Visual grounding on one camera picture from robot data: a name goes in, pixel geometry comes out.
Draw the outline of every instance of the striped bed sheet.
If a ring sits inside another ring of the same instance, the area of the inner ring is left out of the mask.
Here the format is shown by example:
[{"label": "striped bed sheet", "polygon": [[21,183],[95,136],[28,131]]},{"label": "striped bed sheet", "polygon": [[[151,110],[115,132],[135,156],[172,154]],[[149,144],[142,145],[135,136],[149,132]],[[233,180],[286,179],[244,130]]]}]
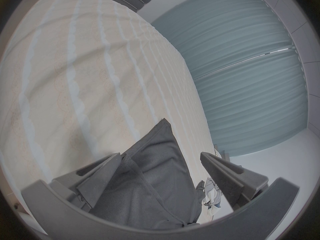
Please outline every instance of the striped bed sheet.
[{"label": "striped bed sheet", "polygon": [[166,118],[195,185],[214,153],[180,53],[112,0],[39,0],[0,63],[0,164],[20,190],[124,152]]}]

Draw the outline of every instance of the curtain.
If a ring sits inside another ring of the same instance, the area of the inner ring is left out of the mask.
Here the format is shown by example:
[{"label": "curtain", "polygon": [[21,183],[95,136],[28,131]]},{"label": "curtain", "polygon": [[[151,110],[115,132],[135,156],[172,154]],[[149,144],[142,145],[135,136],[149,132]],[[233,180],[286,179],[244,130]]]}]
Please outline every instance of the curtain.
[{"label": "curtain", "polygon": [[181,53],[219,150],[266,149],[307,126],[302,65],[262,0],[188,0],[153,26]]}]

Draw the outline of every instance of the bed sheet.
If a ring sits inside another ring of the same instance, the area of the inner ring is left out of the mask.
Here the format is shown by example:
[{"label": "bed sheet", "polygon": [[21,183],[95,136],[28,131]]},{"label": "bed sheet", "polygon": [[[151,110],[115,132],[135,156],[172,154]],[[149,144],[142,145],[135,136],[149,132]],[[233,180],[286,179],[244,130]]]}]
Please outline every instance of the bed sheet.
[{"label": "bed sheet", "polygon": [[112,0],[39,0],[0,63],[0,164],[11,188],[124,152],[166,118],[194,185],[214,153],[180,53]]}]

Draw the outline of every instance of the teal curtain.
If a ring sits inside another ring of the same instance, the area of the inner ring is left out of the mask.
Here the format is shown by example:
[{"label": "teal curtain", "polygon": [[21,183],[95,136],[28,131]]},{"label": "teal curtain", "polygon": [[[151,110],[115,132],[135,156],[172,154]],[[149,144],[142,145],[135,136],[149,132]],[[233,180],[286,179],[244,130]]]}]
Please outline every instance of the teal curtain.
[{"label": "teal curtain", "polygon": [[185,59],[219,150],[256,152],[306,128],[302,65],[265,2],[189,0],[153,25]]}]

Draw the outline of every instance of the dark gray garment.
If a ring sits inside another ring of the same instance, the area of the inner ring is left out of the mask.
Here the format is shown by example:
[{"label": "dark gray garment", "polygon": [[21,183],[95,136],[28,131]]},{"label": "dark gray garment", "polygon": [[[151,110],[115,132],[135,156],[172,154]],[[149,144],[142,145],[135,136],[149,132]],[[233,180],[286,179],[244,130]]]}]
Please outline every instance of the dark gray garment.
[{"label": "dark gray garment", "polygon": [[166,119],[123,155],[91,214],[140,229],[180,228],[198,220],[205,195],[195,189]]}]

